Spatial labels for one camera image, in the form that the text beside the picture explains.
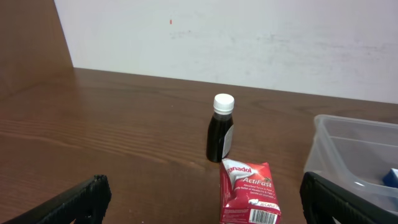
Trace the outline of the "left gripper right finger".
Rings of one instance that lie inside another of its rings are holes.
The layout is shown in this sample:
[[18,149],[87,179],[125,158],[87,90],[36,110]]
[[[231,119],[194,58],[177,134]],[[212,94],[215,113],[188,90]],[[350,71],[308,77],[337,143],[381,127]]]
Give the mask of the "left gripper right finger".
[[300,198],[308,224],[397,224],[397,215],[314,172],[304,174]]

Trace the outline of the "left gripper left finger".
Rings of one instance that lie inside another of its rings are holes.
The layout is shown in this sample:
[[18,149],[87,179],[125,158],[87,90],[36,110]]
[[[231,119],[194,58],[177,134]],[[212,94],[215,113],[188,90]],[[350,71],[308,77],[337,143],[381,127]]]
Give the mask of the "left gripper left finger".
[[5,224],[101,224],[111,201],[106,175],[95,175]]

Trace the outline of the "tall blue medicine box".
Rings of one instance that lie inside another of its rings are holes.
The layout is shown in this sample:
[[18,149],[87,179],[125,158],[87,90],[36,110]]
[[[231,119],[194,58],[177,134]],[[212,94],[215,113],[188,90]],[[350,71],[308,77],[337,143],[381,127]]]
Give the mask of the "tall blue medicine box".
[[398,188],[398,169],[391,169],[382,179],[385,186]]

